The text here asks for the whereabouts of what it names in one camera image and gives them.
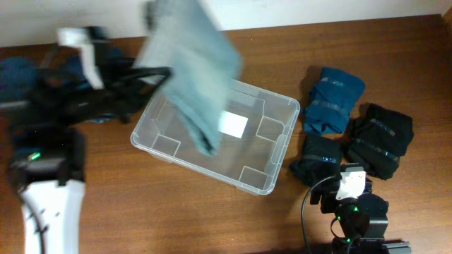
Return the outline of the small black taped cloth bundle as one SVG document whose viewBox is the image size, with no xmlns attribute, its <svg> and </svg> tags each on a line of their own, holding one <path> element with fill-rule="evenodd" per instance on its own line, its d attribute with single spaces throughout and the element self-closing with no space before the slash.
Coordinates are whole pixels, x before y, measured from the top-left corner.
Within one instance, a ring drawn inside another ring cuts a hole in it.
<svg viewBox="0 0 452 254">
<path fill-rule="evenodd" d="M 302 158 L 289 165 L 294 177 L 312 187 L 320 180 L 338 174 L 343 160 L 342 145 L 315 134 L 307 134 L 302 146 Z"/>
</svg>

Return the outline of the dark blue jeans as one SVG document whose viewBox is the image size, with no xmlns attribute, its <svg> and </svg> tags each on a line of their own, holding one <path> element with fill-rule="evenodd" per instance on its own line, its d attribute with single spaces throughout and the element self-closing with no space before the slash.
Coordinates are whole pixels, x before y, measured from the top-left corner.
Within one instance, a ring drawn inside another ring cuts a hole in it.
<svg viewBox="0 0 452 254">
<path fill-rule="evenodd" d="M 118 48 L 110 49 L 109 56 L 123 57 Z M 68 71 L 80 79 L 84 79 L 79 56 L 70 56 L 60 65 L 58 71 Z M 37 64 L 25 57 L 11 57 L 1 60 L 1 103 L 16 102 L 25 99 L 27 93 L 37 87 Z M 104 123 L 113 119 L 113 114 L 106 113 L 98 119 L 88 122 Z"/>
</svg>

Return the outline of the large black taped cloth bundle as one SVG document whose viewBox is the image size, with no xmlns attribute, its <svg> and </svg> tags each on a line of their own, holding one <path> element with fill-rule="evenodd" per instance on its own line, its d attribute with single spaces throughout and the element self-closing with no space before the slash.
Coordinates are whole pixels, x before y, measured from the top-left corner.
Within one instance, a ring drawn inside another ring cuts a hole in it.
<svg viewBox="0 0 452 254">
<path fill-rule="evenodd" d="M 352 121 L 346 157 L 371 176 L 393 177 L 414 138 L 413 118 L 369 104 L 364 116 Z"/>
</svg>

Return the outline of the blue taped cloth bundle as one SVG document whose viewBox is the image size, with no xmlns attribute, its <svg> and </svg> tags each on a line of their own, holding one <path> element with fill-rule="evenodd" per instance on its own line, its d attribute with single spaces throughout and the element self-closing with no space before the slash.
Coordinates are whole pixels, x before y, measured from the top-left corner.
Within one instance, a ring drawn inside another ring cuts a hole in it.
<svg viewBox="0 0 452 254">
<path fill-rule="evenodd" d="M 344 133 L 365 87 L 355 75 L 323 67 L 319 82 L 309 92 L 309 106 L 303 110 L 304 131 L 317 135 Z"/>
</svg>

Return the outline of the clear plastic storage bin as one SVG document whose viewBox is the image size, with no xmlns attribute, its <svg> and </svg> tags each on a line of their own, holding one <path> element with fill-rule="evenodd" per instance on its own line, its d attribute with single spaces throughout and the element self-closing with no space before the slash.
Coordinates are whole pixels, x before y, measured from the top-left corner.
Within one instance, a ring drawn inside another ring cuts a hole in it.
<svg viewBox="0 0 452 254">
<path fill-rule="evenodd" d="M 199 152 L 177 108 L 163 94 L 149 101 L 131 144 L 152 156 L 253 195 L 275 188 L 300 113 L 296 99 L 235 81 L 225 111 L 248 118 L 242 138 L 221 134 L 215 156 Z"/>
</svg>

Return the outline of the light blue jeans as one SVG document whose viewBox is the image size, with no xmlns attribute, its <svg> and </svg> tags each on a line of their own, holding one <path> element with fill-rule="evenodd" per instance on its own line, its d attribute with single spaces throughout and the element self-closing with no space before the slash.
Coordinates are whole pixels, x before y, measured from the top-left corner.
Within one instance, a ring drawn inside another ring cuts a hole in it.
<svg viewBox="0 0 452 254">
<path fill-rule="evenodd" d="M 168 67 L 162 87 L 199 152 L 214 156 L 221 143 L 220 115 L 233 82 L 242 71 L 242 57 L 196 0 L 147 1 L 148 38 L 137 67 Z"/>
</svg>

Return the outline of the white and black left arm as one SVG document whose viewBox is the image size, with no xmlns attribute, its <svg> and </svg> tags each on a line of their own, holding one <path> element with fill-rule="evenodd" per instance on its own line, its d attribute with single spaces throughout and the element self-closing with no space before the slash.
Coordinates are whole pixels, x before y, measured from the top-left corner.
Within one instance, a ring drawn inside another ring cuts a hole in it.
<svg viewBox="0 0 452 254">
<path fill-rule="evenodd" d="M 77 253 L 85 195 L 85 137 L 76 126 L 128 123 L 170 77 L 137 67 L 104 30 L 61 28 L 39 64 L 1 62 L 1 115 L 11 144 L 6 175 L 21 203 L 26 253 Z"/>
</svg>

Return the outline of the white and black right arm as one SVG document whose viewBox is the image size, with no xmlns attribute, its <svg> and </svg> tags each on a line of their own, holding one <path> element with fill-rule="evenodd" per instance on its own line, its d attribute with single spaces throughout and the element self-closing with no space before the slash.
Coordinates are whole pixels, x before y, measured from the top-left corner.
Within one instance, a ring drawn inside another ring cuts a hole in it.
<svg viewBox="0 0 452 254">
<path fill-rule="evenodd" d="M 373 183 L 358 164 L 343 164 L 338 172 L 319 179 L 311 188 L 312 205 L 333 214 L 343 236 L 333 235 L 326 253 L 410 254 L 408 242 L 386 240 L 389 203 L 372 193 Z"/>
</svg>

